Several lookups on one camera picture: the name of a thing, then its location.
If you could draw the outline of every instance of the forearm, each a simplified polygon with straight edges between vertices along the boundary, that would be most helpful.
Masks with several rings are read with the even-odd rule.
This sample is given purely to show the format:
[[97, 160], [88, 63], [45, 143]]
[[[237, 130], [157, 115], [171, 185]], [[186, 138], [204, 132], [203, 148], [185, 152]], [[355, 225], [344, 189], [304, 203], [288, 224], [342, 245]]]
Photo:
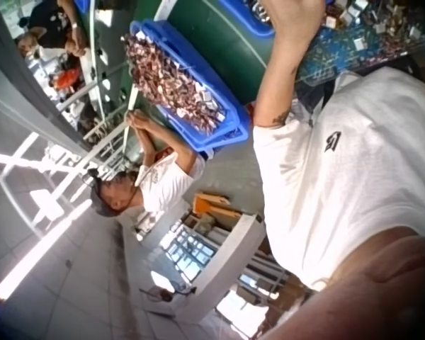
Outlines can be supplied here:
[[79, 18], [77, 16], [76, 7], [74, 5], [73, 0], [57, 0], [58, 6], [63, 9], [66, 13], [69, 22], [73, 26], [79, 22]]
[[256, 99], [255, 126], [270, 128], [285, 125], [291, 109], [296, 71], [307, 46], [290, 44], [276, 36]]
[[195, 164], [197, 153], [184, 141], [179, 139], [178, 136], [157, 123], [151, 122], [147, 126], [146, 130], [162, 140], [177, 153], [178, 156], [176, 158], [176, 163], [186, 174], [189, 175], [193, 165]]
[[184, 141], [157, 123], [151, 122], [147, 131], [170, 146], [177, 154], [193, 153], [193, 150]]
[[151, 166], [154, 163], [154, 158], [156, 157], [156, 150], [152, 141], [149, 138], [149, 135], [146, 131], [141, 129], [134, 129], [135, 135], [140, 142], [140, 145], [143, 148], [143, 165]]

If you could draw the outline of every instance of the tattoo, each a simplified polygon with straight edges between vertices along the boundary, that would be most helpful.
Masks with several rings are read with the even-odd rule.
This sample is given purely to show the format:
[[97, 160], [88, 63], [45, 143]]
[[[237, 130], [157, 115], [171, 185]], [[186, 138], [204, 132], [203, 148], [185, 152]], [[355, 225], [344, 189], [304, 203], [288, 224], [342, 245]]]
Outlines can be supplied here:
[[[293, 70], [291, 71], [291, 74], [295, 74], [296, 71], [298, 70], [298, 67], [293, 67]], [[274, 118], [272, 120], [273, 124], [276, 125], [281, 125], [284, 126], [285, 122], [286, 122], [286, 118], [288, 118], [288, 115], [290, 114], [291, 111], [291, 106], [287, 109], [287, 111], [285, 111], [284, 113], [282, 113], [280, 116], [278, 116], [277, 118]]]
[[291, 107], [289, 107], [287, 109], [287, 111], [285, 111], [284, 113], [282, 113], [277, 118], [274, 118], [273, 121], [272, 121], [272, 123], [273, 124], [284, 126], [285, 125], [286, 118], [288, 118], [288, 115], [290, 114], [290, 109], [291, 109]]

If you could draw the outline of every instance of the hand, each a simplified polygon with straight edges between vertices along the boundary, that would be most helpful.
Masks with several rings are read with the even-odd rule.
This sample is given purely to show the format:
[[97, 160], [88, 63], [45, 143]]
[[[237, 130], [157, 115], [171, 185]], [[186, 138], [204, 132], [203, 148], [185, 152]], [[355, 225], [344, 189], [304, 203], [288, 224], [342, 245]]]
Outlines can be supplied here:
[[305, 47], [321, 25], [324, 0], [261, 0], [276, 31], [276, 39], [290, 47]]
[[72, 40], [76, 43], [78, 50], [83, 50], [86, 47], [85, 35], [80, 27], [72, 30]]
[[126, 123], [136, 130], [147, 130], [151, 120], [140, 110], [129, 111], [126, 115]]

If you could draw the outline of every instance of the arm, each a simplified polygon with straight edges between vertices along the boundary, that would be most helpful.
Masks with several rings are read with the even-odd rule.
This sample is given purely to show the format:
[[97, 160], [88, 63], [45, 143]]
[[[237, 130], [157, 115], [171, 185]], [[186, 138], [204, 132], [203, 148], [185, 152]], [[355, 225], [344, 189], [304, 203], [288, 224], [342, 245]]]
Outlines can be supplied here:
[[185, 174], [189, 175], [196, 162], [197, 153], [185, 142], [180, 140], [174, 133], [152, 120], [148, 122], [146, 130], [152, 133], [156, 138], [161, 139], [178, 154], [176, 164], [184, 171]]
[[281, 38], [274, 40], [268, 68], [261, 82], [254, 111], [254, 125], [265, 128], [285, 125], [293, 99], [296, 71], [302, 56], [287, 54], [290, 46]]
[[186, 143], [180, 140], [174, 133], [148, 119], [139, 110], [128, 113], [126, 121], [129, 126], [132, 126], [132, 128], [146, 130], [170, 146], [178, 155], [176, 158], [176, 164], [186, 175], [190, 174], [192, 167], [196, 162], [197, 153], [194, 152]]
[[76, 6], [73, 0], [57, 0], [59, 7], [66, 13], [69, 22], [72, 26], [72, 40], [76, 43], [79, 49], [85, 48], [84, 34], [78, 26], [79, 17], [77, 16]]
[[276, 30], [273, 51], [260, 85], [255, 126], [285, 125], [293, 99], [296, 71], [324, 14], [324, 0], [265, 0]]
[[148, 133], [141, 129], [134, 129], [134, 131], [135, 135], [137, 136], [137, 139], [139, 140], [143, 148], [143, 165], [153, 165], [154, 158], [156, 157], [156, 150], [154, 149], [154, 145], [150, 140]]

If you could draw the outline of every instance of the white t-shirt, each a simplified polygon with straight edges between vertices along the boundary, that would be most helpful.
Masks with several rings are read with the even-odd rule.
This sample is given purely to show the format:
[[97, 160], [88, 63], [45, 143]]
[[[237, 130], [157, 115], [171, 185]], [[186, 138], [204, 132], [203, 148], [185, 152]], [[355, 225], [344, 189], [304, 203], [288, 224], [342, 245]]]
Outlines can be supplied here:
[[142, 191], [143, 207], [147, 212], [170, 208], [203, 173], [205, 160], [202, 157], [197, 157], [190, 174], [187, 175], [175, 163], [177, 156], [178, 154], [174, 152], [151, 167], [144, 165], [140, 167], [135, 184], [139, 185]]
[[273, 255], [315, 290], [373, 235], [425, 236], [425, 84], [384, 68], [336, 92], [316, 124], [254, 128]]

